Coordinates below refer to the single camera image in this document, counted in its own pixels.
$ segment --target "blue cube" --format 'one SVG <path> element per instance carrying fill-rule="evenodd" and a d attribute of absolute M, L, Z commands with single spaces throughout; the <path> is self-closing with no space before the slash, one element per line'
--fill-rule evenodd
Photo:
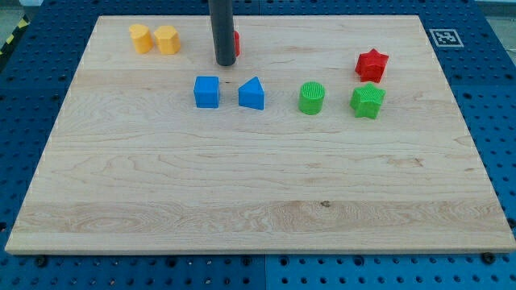
<path fill-rule="evenodd" d="M 265 91 L 258 77 L 253 77 L 239 88 L 239 106 L 263 110 Z"/>
<path fill-rule="evenodd" d="M 218 108 L 220 89 L 218 77 L 197 77 L 193 87 L 197 108 Z"/>

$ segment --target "blue pegboard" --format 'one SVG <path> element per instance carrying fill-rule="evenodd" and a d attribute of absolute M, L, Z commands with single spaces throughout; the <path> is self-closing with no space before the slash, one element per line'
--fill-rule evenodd
<path fill-rule="evenodd" d="M 472 0 L 234 0 L 236 15 L 419 15 L 510 224 L 516 68 Z M 0 74 L 0 245 L 6 244 L 99 15 L 207 15 L 207 0 L 46 0 Z M 13 257 L 0 289 L 516 288 L 511 255 Z"/>

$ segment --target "black metal rod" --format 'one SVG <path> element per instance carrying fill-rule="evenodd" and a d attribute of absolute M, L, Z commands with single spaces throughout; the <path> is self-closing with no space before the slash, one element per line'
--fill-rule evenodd
<path fill-rule="evenodd" d="M 208 5 L 217 63 L 223 66 L 233 65 L 236 61 L 233 1 L 208 0 Z"/>

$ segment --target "toy block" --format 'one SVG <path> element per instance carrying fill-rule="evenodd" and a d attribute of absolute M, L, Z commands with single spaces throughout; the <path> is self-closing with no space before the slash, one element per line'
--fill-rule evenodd
<path fill-rule="evenodd" d="M 379 53 L 376 49 L 361 53 L 356 64 L 355 72 L 360 75 L 360 81 L 379 83 L 387 65 L 389 56 Z"/>
<path fill-rule="evenodd" d="M 239 88 L 239 106 L 263 110 L 265 91 L 258 77 L 253 77 Z"/>
<path fill-rule="evenodd" d="M 355 110 L 355 117 L 367 117 L 376 119 L 382 102 L 384 101 L 385 90 L 378 89 L 372 83 L 353 90 L 353 97 L 350 106 Z"/>
<path fill-rule="evenodd" d="M 147 53 L 154 46 L 151 31 L 145 25 L 133 24 L 129 27 L 129 32 L 131 33 L 131 39 L 132 43 L 135 45 L 135 50 L 139 54 Z"/>
<path fill-rule="evenodd" d="M 301 86 L 299 92 L 299 110 L 305 114 L 317 114 L 323 108 L 324 87 L 315 81 L 309 81 Z"/>
<path fill-rule="evenodd" d="M 240 55 L 240 34 L 238 31 L 235 31 L 235 54 L 236 56 Z"/>
<path fill-rule="evenodd" d="M 161 54 L 170 55 L 179 52 L 181 49 L 181 41 L 179 33 L 173 26 L 160 26 L 154 31 L 156 37 L 156 45 L 160 49 Z"/>
<path fill-rule="evenodd" d="M 218 77 L 197 77 L 193 95 L 197 108 L 218 108 L 220 99 Z"/>

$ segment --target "red star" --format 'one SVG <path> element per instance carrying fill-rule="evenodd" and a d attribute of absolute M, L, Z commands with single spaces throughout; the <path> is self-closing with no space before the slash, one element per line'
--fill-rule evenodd
<path fill-rule="evenodd" d="M 360 75 L 360 81 L 374 81 L 379 83 L 384 74 L 389 56 L 372 49 L 368 53 L 360 53 L 355 72 Z"/>

